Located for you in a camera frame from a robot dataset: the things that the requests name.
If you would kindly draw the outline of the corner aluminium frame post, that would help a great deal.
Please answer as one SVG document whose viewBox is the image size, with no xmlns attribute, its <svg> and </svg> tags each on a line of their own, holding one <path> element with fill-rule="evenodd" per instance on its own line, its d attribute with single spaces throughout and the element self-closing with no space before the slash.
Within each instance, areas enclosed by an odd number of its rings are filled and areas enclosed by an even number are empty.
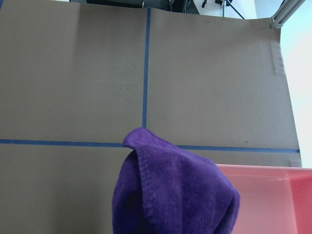
<svg viewBox="0 0 312 234">
<path fill-rule="evenodd" d="M 284 0 L 271 16 L 270 28 L 281 28 L 304 2 L 305 0 Z"/>
</svg>

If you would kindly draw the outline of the pink plastic bin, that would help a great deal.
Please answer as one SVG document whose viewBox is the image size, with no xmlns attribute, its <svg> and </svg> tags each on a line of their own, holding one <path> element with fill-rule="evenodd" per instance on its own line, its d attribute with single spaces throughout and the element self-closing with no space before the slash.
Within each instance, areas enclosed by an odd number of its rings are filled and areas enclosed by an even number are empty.
<svg viewBox="0 0 312 234">
<path fill-rule="evenodd" d="M 238 189 L 234 234 L 310 234 L 312 171 L 307 168 L 219 165 Z"/>
</svg>

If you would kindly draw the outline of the purple microfiber cloth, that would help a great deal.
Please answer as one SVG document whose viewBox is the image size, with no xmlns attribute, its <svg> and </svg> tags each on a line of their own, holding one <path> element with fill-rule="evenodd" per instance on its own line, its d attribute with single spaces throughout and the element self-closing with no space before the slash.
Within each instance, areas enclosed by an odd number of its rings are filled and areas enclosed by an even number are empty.
<svg viewBox="0 0 312 234">
<path fill-rule="evenodd" d="M 132 151 L 120 169 L 112 199 L 116 234 L 230 234 L 240 194 L 217 165 L 160 138 L 132 130 Z"/>
</svg>

